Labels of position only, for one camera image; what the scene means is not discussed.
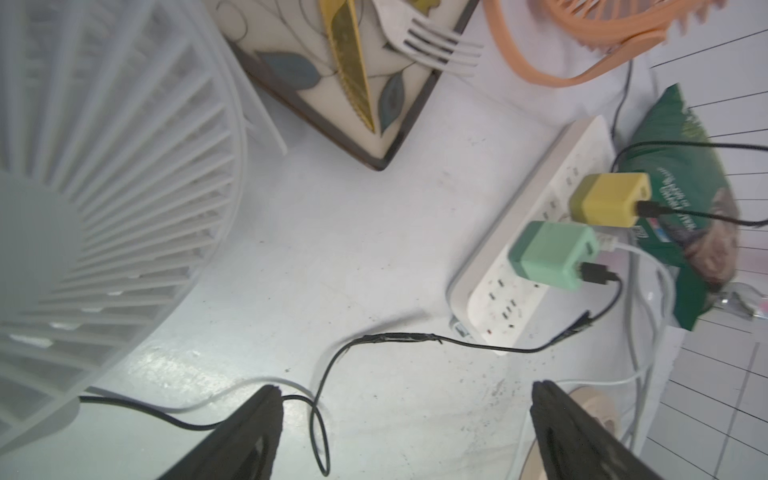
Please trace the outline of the yellow usb charger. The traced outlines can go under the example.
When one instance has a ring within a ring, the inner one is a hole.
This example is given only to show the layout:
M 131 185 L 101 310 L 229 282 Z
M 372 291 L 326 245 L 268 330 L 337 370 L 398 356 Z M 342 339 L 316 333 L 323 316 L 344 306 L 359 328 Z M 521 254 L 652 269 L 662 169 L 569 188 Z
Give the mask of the yellow usb charger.
M 590 174 L 569 199 L 570 216 L 593 226 L 631 228 L 639 218 L 636 203 L 650 200 L 651 193 L 646 173 Z

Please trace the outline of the green usb charger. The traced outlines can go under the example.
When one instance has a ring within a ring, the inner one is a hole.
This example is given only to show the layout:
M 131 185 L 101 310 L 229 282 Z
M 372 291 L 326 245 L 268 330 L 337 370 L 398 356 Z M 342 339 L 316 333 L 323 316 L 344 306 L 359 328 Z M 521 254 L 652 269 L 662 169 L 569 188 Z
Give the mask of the green usb charger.
M 582 285 L 580 265 L 600 251 L 592 227 L 579 223 L 531 221 L 507 254 L 515 273 L 536 284 L 575 291 Z

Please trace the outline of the white power strip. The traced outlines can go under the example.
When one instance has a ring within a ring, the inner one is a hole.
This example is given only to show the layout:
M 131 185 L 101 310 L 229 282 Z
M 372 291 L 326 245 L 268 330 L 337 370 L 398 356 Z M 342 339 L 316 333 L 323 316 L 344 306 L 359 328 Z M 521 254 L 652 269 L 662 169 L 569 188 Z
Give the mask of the white power strip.
M 579 289 L 577 264 L 597 248 L 586 228 L 573 226 L 569 200 L 614 156 L 602 116 L 562 131 L 448 287 L 451 326 L 461 338 L 512 347 L 550 289 Z

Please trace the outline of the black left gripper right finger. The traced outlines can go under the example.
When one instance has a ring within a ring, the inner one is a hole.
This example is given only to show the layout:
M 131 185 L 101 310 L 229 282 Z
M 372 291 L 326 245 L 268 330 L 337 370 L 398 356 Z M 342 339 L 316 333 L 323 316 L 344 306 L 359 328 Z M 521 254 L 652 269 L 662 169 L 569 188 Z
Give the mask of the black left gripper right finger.
M 532 479 L 659 477 L 615 437 L 615 409 L 591 387 L 567 394 L 550 380 L 537 381 L 530 414 L 536 436 L 530 450 Z

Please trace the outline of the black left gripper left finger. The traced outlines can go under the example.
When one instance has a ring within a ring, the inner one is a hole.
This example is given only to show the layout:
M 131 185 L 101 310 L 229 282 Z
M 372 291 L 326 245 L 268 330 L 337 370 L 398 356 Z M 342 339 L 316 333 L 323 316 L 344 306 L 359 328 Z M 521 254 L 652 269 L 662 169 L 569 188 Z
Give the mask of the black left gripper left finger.
M 283 417 L 281 390 L 264 386 L 162 477 L 268 479 L 280 442 Z

